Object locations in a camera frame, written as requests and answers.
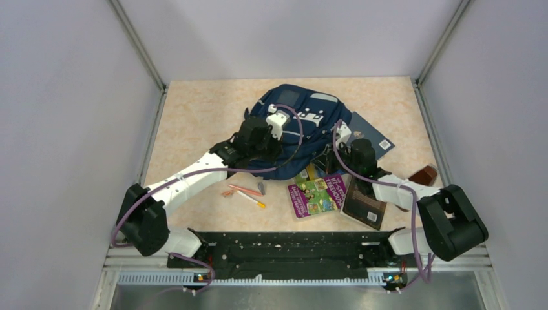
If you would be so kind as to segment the blue green landscape book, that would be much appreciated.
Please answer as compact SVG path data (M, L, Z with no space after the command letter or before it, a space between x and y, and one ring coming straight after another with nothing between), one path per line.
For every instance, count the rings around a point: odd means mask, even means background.
M317 178L323 178L326 173L313 163L309 164L298 175L294 177L296 183L301 183L310 180L316 180Z

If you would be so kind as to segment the purple treehouse book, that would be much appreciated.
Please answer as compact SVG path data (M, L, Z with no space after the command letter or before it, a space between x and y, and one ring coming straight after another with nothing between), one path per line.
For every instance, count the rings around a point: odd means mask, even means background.
M346 185L335 174L288 185L288 194L296 219L303 220L339 211L344 204Z

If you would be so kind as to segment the dark blue hardcover book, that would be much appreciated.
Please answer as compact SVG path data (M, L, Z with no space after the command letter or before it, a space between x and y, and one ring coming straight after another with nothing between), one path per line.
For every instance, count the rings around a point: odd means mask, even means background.
M351 130L351 136L349 137L347 144L351 144L353 140L361 138L369 140L375 150L376 160L380 160L395 147L391 140L379 132L357 112L352 112L349 128Z

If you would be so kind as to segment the black paperback book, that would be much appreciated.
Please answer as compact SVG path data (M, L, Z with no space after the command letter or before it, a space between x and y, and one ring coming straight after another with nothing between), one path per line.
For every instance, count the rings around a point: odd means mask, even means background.
M378 201L360 192L356 179L351 177L340 213L347 218L380 231L386 205L386 202Z

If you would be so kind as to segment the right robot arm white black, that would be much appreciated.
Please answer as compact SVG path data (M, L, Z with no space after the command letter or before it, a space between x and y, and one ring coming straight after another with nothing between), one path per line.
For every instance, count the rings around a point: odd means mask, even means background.
M391 232L379 248L379 258L387 266L396 266L408 254L433 254L449 262L489 238L489 231L458 185L440 188L402 179L382 169L369 140L351 143L335 140L325 152L328 172L344 171L352 178L342 212L358 220L368 221L363 207L351 200L368 198L391 203L421 220L410 228Z

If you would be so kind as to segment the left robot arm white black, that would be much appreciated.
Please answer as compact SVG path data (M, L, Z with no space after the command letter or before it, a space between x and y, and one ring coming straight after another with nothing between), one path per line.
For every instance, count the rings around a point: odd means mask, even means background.
M275 160L281 153L283 127L290 117L276 112L264 119L250 117L230 139L214 145L199 160L148 187L128 188L115 231L142 256L158 252L182 254L192 267L203 265L207 249L190 229L175 229L168 218L188 199L236 172L249 172L252 160Z

